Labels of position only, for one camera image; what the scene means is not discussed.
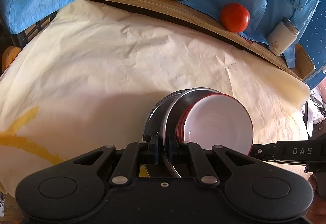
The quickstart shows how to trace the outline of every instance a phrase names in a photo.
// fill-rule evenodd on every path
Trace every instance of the label sticker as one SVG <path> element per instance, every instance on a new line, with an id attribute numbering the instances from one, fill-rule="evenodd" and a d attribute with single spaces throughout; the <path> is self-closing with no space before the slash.
<path id="1" fill-rule="evenodd" d="M 4 194 L 0 193 L 0 217 L 4 216 Z"/>

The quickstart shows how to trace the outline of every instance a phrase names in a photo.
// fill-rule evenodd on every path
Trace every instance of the red-rimmed bowl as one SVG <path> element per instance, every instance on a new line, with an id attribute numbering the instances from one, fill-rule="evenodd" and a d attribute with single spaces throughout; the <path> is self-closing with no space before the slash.
<path id="1" fill-rule="evenodd" d="M 214 95 L 214 94 L 207 94 L 205 96 L 203 96 L 202 98 L 199 98 L 198 101 L 202 100 L 203 98 L 210 96 L 210 95 Z M 182 142 L 185 140 L 184 138 L 184 127 L 185 127 L 185 120 L 190 112 L 190 110 L 193 108 L 193 106 L 195 104 L 189 105 L 188 108 L 184 111 L 184 113 L 181 115 L 178 124 L 177 124 L 177 130 L 176 130 L 176 136 L 177 136 L 177 140 L 179 142 Z"/>
<path id="2" fill-rule="evenodd" d="M 223 145 L 248 155 L 254 131 L 245 107 L 227 94 L 210 94 L 196 102 L 183 122 L 183 141 L 203 149 Z"/>

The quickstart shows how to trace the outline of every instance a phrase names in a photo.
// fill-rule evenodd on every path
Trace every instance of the blue polka dot cloth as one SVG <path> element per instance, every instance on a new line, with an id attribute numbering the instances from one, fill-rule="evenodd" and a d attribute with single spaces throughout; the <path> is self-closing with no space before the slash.
<path id="1" fill-rule="evenodd" d="M 326 72 L 323 72 L 326 66 L 326 0 L 319 1 L 299 42 L 316 67 L 315 71 L 304 80 L 310 89 L 313 89 L 326 77 Z"/>

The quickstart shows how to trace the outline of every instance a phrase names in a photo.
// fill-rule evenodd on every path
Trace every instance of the yellow stripe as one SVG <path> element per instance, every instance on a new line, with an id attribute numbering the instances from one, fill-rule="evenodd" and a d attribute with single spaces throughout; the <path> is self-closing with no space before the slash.
<path id="1" fill-rule="evenodd" d="M 38 145 L 36 142 L 27 137 L 18 137 L 17 132 L 28 122 L 35 119 L 39 111 L 39 106 L 28 110 L 25 114 L 18 117 L 6 131 L 0 131 L 0 145 L 15 147 L 31 154 L 34 154 L 42 159 L 49 161 L 52 164 L 63 162 L 64 159 L 57 154 L 50 153 L 46 148 Z"/>
<path id="2" fill-rule="evenodd" d="M 8 134 L 16 136 L 18 130 L 20 130 L 22 126 L 26 125 L 28 122 L 32 121 L 36 117 L 38 112 L 39 106 L 33 107 L 32 109 L 28 110 L 25 114 L 18 117 L 14 122 L 12 122 L 6 131 L 0 132 L 0 137 L 2 135 Z"/>

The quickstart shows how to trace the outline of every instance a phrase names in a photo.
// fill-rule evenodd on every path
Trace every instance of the wooden cutting board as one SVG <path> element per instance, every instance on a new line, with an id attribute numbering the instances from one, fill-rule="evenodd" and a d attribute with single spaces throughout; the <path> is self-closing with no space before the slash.
<path id="1" fill-rule="evenodd" d="M 239 49 L 244 49 L 258 57 L 269 61 L 288 74 L 303 80 L 314 70 L 315 65 L 305 52 L 304 48 L 297 44 L 295 47 L 295 68 L 289 69 L 283 57 L 275 56 L 265 44 L 253 42 L 244 37 L 232 33 L 224 28 L 217 20 L 197 11 L 187 5 L 174 0 L 94 0 L 108 5 L 124 9 L 134 13 L 140 13 L 161 20 L 180 24 L 207 35 L 223 40 Z"/>

